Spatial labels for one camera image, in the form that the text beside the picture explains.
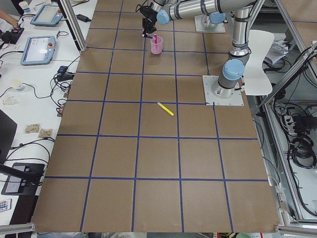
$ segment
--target white desk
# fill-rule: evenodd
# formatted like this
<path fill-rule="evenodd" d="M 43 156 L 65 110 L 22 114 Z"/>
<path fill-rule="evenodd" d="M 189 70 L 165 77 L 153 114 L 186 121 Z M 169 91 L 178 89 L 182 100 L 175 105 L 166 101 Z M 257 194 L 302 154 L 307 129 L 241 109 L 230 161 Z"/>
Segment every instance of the white desk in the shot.
<path fill-rule="evenodd" d="M 38 96 L 47 96 L 51 92 L 50 80 L 57 72 L 61 65 L 68 65 L 66 61 L 52 61 L 47 65 L 35 65 L 35 66 L 21 66 L 18 59 L 8 59 L 4 61 L 1 68 L 2 77 L 0 79 L 1 94 L 6 88 L 9 88 L 9 82 L 13 78 L 20 78 L 22 82 L 30 84 L 36 88 Z M 69 70 L 75 71 L 77 68 L 77 62 L 73 63 Z M 12 106 L 3 106 L 2 99 L 6 95 L 14 96 L 19 103 Z M 53 98 L 57 101 L 63 98 L 64 93 L 57 89 L 53 94 Z M 17 92 L 14 89 L 10 89 L 1 98 L 1 109 L 11 117 L 17 124 L 17 131 L 13 141 L 13 146 L 18 146 L 20 143 L 27 143 L 38 139 L 38 133 L 25 134 L 25 124 L 40 123 L 42 128 L 52 128 L 53 137 L 55 138 L 60 118 L 57 117 L 55 110 L 56 105 L 50 98 L 37 99 L 34 95 L 33 88 L 25 86 L 24 91 Z M 47 149 L 51 152 L 53 149 L 53 142 L 41 141 Z M 38 145 L 27 145 L 24 148 L 17 150 L 10 159 L 20 158 L 38 158 L 48 160 L 47 152 Z M 23 160 L 23 161 L 8 161 L 5 163 L 7 166 L 12 166 L 15 162 L 21 163 L 43 163 L 36 160 Z M 0 180 L 6 180 L 7 176 L 0 174 Z M 3 188 L 4 182 L 0 182 L 0 189 Z M 37 190 L 37 195 L 40 193 L 41 187 Z M 0 200 L 6 200 L 12 198 L 12 209 L 0 213 L 0 225 L 8 225 L 11 216 L 14 211 L 18 196 L 7 196 L 0 194 Z"/>
<path fill-rule="evenodd" d="M 84 3 L 74 7 L 75 14 L 83 14 L 90 19 L 93 17 L 94 9 L 96 7 L 98 0 L 90 0 L 88 3 Z M 32 10 L 31 13 L 36 13 L 34 11 L 35 5 L 43 2 L 42 0 L 33 0 L 30 4 Z M 56 42 L 56 49 L 54 53 L 53 60 L 47 65 L 34 65 L 34 66 L 22 66 L 20 64 L 22 54 L 11 54 L 2 58 L 3 65 L 0 68 L 0 95 L 10 87 L 10 80 L 14 78 L 19 78 L 22 82 L 30 84 L 35 87 L 36 93 L 39 97 L 48 96 L 51 92 L 50 80 L 57 73 L 57 70 L 61 65 L 69 65 L 70 61 L 73 61 L 79 56 L 79 52 L 75 46 L 72 36 L 69 32 L 66 22 L 61 21 L 56 27 L 37 27 L 30 24 L 31 17 L 25 17 L 22 27 L 25 28 L 23 34 L 21 35 L 18 44 L 10 45 L 8 48 L 0 50 L 0 55 L 8 51 L 22 51 L 24 50 L 27 38 L 30 36 L 45 36 L 45 35 L 57 35 L 58 31 L 66 31 L 69 33 L 67 37 L 59 37 Z M 86 38 L 90 26 L 90 22 L 81 22 L 79 25 Z M 75 72 L 79 59 L 74 62 L 68 71 Z M 3 106 L 2 99 L 6 95 L 14 96 L 19 103 L 12 106 Z M 55 101 L 63 98 L 64 93 L 57 89 L 53 94 Z M 18 146 L 20 143 L 27 143 L 38 139 L 37 133 L 25 134 L 24 127 L 26 124 L 40 123 L 42 128 L 52 128 L 53 137 L 55 138 L 59 124 L 60 118 L 57 117 L 56 105 L 50 98 L 37 99 L 34 95 L 33 88 L 25 86 L 24 91 L 17 92 L 14 89 L 10 89 L 6 94 L 0 99 L 0 108 L 11 117 L 17 124 L 17 132 L 12 146 Z M 50 152 L 53 149 L 53 142 L 41 141 Z M 20 159 L 20 158 L 39 158 L 48 160 L 48 154 L 45 149 L 38 145 L 28 145 L 19 150 L 17 150 L 10 159 Z M 15 162 L 22 163 L 43 163 L 37 160 L 23 160 L 23 161 L 8 161 L 5 163 L 7 166 L 12 166 Z M 0 180 L 6 180 L 7 176 L 0 174 Z M 4 182 L 0 182 L 0 189 L 2 190 Z M 37 189 L 36 195 L 39 195 L 41 187 Z M 8 225 L 10 223 L 12 214 L 14 212 L 18 196 L 8 196 L 0 194 L 0 201 L 6 199 L 12 199 L 12 207 L 10 210 L 0 213 L 0 226 Z"/>
<path fill-rule="evenodd" d="M 96 7 L 97 1 L 98 0 L 90 0 L 87 3 L 80 4 L 74 7 L 73 9 L 75 14 L 83 14 L 91 19 L 93 17 L 93 13 L 94 13 L 94 9 Z M 34 6 L 41 2 L 43 1 L 42 0 L 32 1 L 32 3 L 30 4 L 31 14 L 36 14 L 36 11 L 34 10 Z M 40 7 L 41 5 L 35 7 L 35 9 L 38 10 L 40 9 Z M 43 26 L 31 25 L 30 24 L 31 20 L 32 20 L 32 17 L 30 16 L 24 17 L 24 22 L 22 23 L 21 27 L 25 29 L 20 39 L 18 40 L 17 44 L 9 45 L 9 47 L 7 47 L 6 49 L 1 50 L 0 51 L 1 55 L 9 51 L 23 51 L 25 44 L 27 42 L 27 39 L 31 36 L 54 36 L 56 38 L 56 35 L 59 31 L 66 31 L 69 34 L 68 36 L 60 36 L 56 39 L 56 49 L 53 56 L 53 60 L 73 61 L 76 57 L 79 56 L 79 52 L 76 48 L 74 40 L 70 34 L 67 23 L 65 21 L 60 21 L 55 27 L 43 27 Z M 84 38 L 86 38 L 88 34 L 90 22 L 78 21 L 78 23 Z M 21 55 L 14 54 L 14 55 L 5 56 L 5 57 L 20 59 Z"/>

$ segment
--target white container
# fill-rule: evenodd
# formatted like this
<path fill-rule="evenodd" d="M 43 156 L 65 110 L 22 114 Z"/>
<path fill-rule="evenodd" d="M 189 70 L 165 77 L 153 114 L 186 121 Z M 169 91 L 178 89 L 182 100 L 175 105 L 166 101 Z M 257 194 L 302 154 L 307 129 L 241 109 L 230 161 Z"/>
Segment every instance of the white container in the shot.
<path fill-rule="evenodd" d="M 19 5 L 20 5 L 20 7 L 23 9 L 23 11 L 24 11 L 25 13 L 31 11 L 31 9 L 30 9 L 30 7 L 29 7 L 29 4 L 28 4 L 26 1 L 19 2 Z"/>
<path fill-rule="evenodd" d="M 24 88 L 25 88 L 25 86 L 23 85 L 21 80 L 18 79 L 18 78 L 15 78 L 15 79 L 11 80 L 10 81 L 10 86 L 12 88 L 14 88 L 16 91 L 19 91 L 19 92 L 23 91 Z"/>

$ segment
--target screen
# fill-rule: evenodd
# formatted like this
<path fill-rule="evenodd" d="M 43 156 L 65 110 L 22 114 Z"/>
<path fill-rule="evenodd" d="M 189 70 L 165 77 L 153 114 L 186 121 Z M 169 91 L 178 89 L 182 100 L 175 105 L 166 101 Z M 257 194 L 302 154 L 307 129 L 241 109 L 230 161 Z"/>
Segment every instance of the screen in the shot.
<path fill-rule="evenodd" d="M 42 61 L 45 54 L 48 52 L 49 37 L 33 38 L 30 40 L 29 47 L 27 48 L 25 62 Z"/>
<path fill-rule="evenodd" d="M 52 22 L 58 9 L 58 6 L 45 6 L 39 16 L 36 18 L 36 21 Z"/>
<path fill-rule="evenodd" d="M 0 110 L 0 164 L 5 162 L 15 136 L 16 128 L 17 124 Z"/>

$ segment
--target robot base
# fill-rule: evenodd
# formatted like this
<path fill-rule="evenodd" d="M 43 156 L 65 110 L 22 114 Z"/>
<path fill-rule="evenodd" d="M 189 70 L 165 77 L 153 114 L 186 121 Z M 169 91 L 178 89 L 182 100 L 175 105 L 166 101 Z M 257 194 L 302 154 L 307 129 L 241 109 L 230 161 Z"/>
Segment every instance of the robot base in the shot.
<path fill-rule="evenodd" d="M 240 90 L 233 91 L 233 94 L 228 99 L 222 99 L 217 97 L 211 90 L 213 83 L 218 81 L 219 76 L 215 75 L 204 75 L 204 91 L 205 91 L 205 100 L 207 106 L 221 105 L 221 106 L 243 106 L 243 99 Z"/>
<path fill-rule="evenodd" d="M 215 28 L 207 28 L 202 24 L 205 15 L 195 16 L 195 26 L 197 32 L 206 33 L 226 33 L 223 23 L 218 24 Z"/>

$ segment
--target grid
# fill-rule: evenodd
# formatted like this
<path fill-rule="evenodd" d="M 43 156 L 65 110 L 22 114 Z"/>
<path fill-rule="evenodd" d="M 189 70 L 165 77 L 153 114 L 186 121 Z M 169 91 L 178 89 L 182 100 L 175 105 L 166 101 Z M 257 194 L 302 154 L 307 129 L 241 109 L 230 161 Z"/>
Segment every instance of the grid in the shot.
<path fill-rule="evenodd" d="M 158 30 L 165 48 L 153 56 L 138 3 L 97 3 L 32 219 L 37 231 L 274 231 L 245 96 L 244 107 L 205 105 L 201 75 L 219 74 L 229 33 L 172 22 Z"/>

